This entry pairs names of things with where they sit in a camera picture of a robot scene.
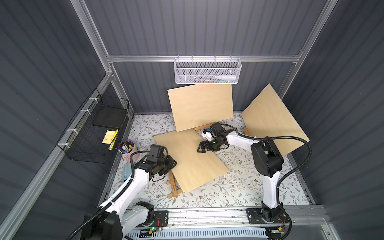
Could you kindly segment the plywood board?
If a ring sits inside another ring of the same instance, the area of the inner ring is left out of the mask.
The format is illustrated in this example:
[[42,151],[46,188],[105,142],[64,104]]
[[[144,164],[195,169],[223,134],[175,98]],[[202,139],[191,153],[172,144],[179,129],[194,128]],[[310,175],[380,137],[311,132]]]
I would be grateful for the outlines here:
[[252,137],[293,136],[310,141],[271,85],[246,107],[242,118]]
[[229,84],[190,85],[168,90],[176,131],[233,118],[233,92]]
[[172,172],[184,193],[199,188],[229,171],[215,153],[197,152],[203,139],[193,129],[157,135],[154,139],[158,145],[166,147],[169,155],[177,161],[177,166]]

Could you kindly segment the wooden easel frame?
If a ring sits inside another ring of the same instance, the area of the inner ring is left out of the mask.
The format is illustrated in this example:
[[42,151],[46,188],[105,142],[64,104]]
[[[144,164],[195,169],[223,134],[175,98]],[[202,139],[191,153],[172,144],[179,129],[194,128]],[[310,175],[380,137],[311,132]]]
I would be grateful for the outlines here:
[[210,123],[210,124],[206,124],[206,125],[202,125],[202,126],[198,126],[198,127],[195,127],[194,130],[196,133],[199,132],[200,129],[206,129],[206,128],[209,128],[211,125],[213,125],[214,123]]

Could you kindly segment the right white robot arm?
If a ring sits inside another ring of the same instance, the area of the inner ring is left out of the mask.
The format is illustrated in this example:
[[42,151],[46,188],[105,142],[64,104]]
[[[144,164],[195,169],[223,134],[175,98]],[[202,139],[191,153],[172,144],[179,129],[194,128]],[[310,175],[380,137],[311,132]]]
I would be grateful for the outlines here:
[[223,145],[239,147],[252,153],[255,168],[264,177],[261,215],[266,223],[276,221],[283,213],[278,197],[278,182],[284,158],[274,141],[250,137],[236,129],[225,130],[220,123],[200,129],[198,133],[204,139],[199,144],[198,153],[217,152],[223,149]]

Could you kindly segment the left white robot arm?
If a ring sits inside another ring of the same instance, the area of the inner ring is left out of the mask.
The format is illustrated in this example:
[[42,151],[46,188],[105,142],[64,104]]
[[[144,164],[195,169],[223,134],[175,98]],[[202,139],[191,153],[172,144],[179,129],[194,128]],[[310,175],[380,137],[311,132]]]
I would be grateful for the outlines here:
[[154,218],[154,206],[145,202],[137,203],[127,209],[138,193],[155,175],[165,176],[174,167],[175,161],[168,149],[151,145],[148,151],[136,151],[130,155],[130,177],[96,212],[86,216],[84,223],[75,230],[71,240],[78,232],[81,240],[122,240],[131,230],[141,224],[150,224]]

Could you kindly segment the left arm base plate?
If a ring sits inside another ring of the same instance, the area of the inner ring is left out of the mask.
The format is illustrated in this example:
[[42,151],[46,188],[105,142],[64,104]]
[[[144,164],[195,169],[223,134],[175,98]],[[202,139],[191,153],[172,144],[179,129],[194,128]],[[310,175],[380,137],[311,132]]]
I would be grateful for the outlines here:
[[169,220],[169,211],[150,212],[144,223],[138,224],[136,228],[166,227]]

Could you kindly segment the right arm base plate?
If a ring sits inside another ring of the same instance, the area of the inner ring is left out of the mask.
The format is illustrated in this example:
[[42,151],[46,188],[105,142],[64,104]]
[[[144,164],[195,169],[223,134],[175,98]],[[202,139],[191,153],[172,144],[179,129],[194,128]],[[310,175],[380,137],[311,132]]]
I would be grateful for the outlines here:
[[288,215],[279,207],[268,208],[248,208],[246,214],[250,224],[287,224]]

